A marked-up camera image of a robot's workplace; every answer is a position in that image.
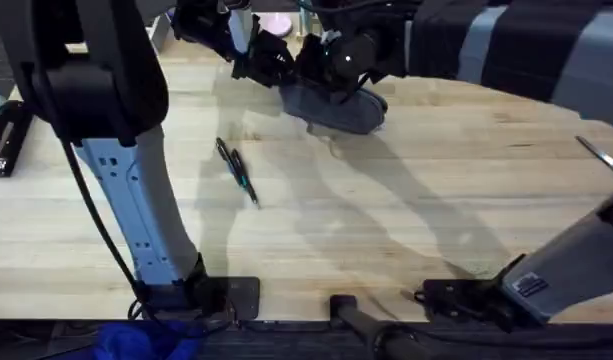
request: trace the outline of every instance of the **cable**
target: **cable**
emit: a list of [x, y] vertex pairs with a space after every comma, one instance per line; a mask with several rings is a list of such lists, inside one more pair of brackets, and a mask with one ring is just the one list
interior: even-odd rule
[[333, 332], [333, 328], [330, 322], [326, 322], [326, 326], [323, 329], [309, 329], [309, 330], [278, 330], [278, 329], [257, 329], [251, 326], [250, 322], [238, 322], [237, 328], [240, 330], [251, 331], [254, 333], [262, 334], [328, 334]]
[[303, 8], [304, 10], [308, 10], [310, 12], [319, 13], [319, 14], [340, 14], [345, 12], [357, 11], [366, 7], [371, 6], [391, 6], [395, 3], [397, 4], [405, 4], [405, 5], [421, 5], [422, 1], [418, 0], [366, 0], [362, 2], [358, 2], [351, 5], [346, 5], [342, 7], [321, 7], [321, 6], [313, 6], [305, 3], [303, 0], [295, 0], [297, 6]]
[[44, 356], [40, 356], [38, 358], [34, 358], [33, 360], [47, 360], [47, 359], [52, 359], [56, 356], [61, 356], [61, 355], [66, 355], [66, 354], [70, 354], [73, 353], [75, 351], [80, 351], [80, 350], [84, 350], [86, 348], [90, 348], [95, 344], [88, 344], [88, 345], [84, 345], [84, 346], [80, 346], [80, 347], [76, 347], [74, 349], [69, 349], [69, 350], [64, 350], [64, 351], [60, 351], [60, 352], [56, 352], [53, 354], [49, 354], [49, 355], [44, 355]]
[[600, 338], [592, 341], [586, 342], [512, 342], [512, 341], [500, 341], [500, 342], [491, 342], [484, 340], [471, 340], [471, 339], [463, 339], [463, 338], [455, 338], [451, 336], [438, 335], [426, 330], [421, 330], [419, 328], [406, 325], [407, 330], [411, 335], [422, 335], [429, 339], [468, 345], [468, 346], [481, 346], [481, 347], [492, 347], [492, 348], [508, 348], [508, 349], [525, 349], [525, 350], [537, 350], [537, 351], [549, 351], [549, 350], [593, 350], [604, 347], [612, 347], [613, 346], [613, 338]]

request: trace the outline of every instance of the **black cable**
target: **black cable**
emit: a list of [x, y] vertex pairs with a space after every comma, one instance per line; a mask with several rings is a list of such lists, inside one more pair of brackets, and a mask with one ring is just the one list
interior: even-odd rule
[[237, 328], [245, 331], [251, 331], [254, 333], [262, 334], [328, 334], [333, 332], [333, 328], [330, 322], [326, 322], [326, 326], [322, 329], [308, 329], [308, 330], [278, 330], [278, 329], [259, 329], [251, 325], [251, 322], [240, 321], [237, 323]]
[[95, 345], [95, 344], [93, 343], [93, 344], [88, 344], [88, 345], [84, 345], [84, 346], [79, 346], [79, 347], [76, 347], [76, 348], [74, 348], [74, 349], [64, 350], [64, 351], [56, 352], [56, 353], [49, 354], [49, 355], [43, 355], [43, 356], [40, 356], [40, 357], [38, 357], [38, 358], [34, 358], [33, 360], [47, 360], [47, 359], [52, 359], [52, 358], [57, 357], [57, 356], [66, 355], [66, 354], [73, 353], [73, 352], [75, 352], [75, 351], [84, 350], [84, 349], [89, 348], [89, 347], [92, 347], [92, 346], [94, 346], [94, 345]]
[[481, 346], [492, 348], [507, 348], [507, 349], [524, 349], [535, 351], [554, 351], [554, 350], [593, 350], [598, 348], [613, 347], [613, 338], [600, 338], [585, 342], [512, 342], [512, 341], [484, 341], [484, 340], [471, 340], [464, 338], [455, 338], [452, 336], [445, 336], [435, 334], [426, 330], [406, 325], [408, 333], [411, 335], [422, 335], [432, 340], [447, 342], [468, 346]]
[[346, 94], [346, 96], [344, 97], [344, 99], [342, 99], [342, 101], [340, 101], [340, 104], [344, 104], [345, 102], [347, 102], [348, 100], [350, 100], [351, 97], [353, 97], [353, 95], [355, 95], [359, 90], [361, 90], [361, 88], [366, 85], [366, 82], [370, 79], [370, 75], [368, 73], [364, 74], [364, 76], [362, 76], [362, 78], [359, 80], [359, 82], [357, 83], [357, 85], [355, 85], [355, 87], [353, 88], [353, 90], [351, 92], [349, 92], [348, 94]]

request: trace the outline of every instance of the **scissors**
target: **scissors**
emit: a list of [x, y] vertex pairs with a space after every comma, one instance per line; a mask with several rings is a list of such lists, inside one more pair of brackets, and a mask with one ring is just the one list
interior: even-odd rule
[[613, 170], [613, 157], [606, 154], [604, 151], [595, 147], [595, 145], [588, 142], [588, 140], [584, 139], [581, 136], [575, 136], [575, 139], [579, 141], [586, 149], [593, 153], [593, 155], [597, 156], [597, 158], [604, 162], [604, 164], [608, 165], [608, 167]]

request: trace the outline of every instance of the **gray carpet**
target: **gray carpet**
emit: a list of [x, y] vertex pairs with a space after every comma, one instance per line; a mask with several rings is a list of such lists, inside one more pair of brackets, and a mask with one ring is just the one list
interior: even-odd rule
[[[95, 342], [103, 322], [0, 321], [0, 359], [37, 359]], [[256, 323], [251, 330], [229, 330], [204, 341], [196, 359], [204, 360], [369, 360], [370, 353], [350, 331], [314, 333], [322, 323]], [[444, 336], [495, 342], [571, 342], [613, 337], [613, 325], [554, 325], [512, 335], [482, 325], [416, 324]], [[595, 350], [531, 351], [473, 347], [429, 341], [420, 343], [456, 360], [613, 360], [613, 347]]]

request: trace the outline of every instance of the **black bracket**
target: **black bracket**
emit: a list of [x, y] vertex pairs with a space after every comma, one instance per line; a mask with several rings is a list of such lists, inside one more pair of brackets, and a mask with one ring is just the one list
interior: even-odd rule
[[539, 321], [501, 290], [504, 276], [523, 258], [521, 255], [489, 280], [426, 280], [422, 290], [415, 292], [415, 301], [424, 306], [431, 322], [491, 322], [506, 332], [540, 327]]
[[204, 306], [160, 309], [160, 320], [254, 320], [259, 315], [260, 281], [256, 277], [210, 277], [195, 296]]

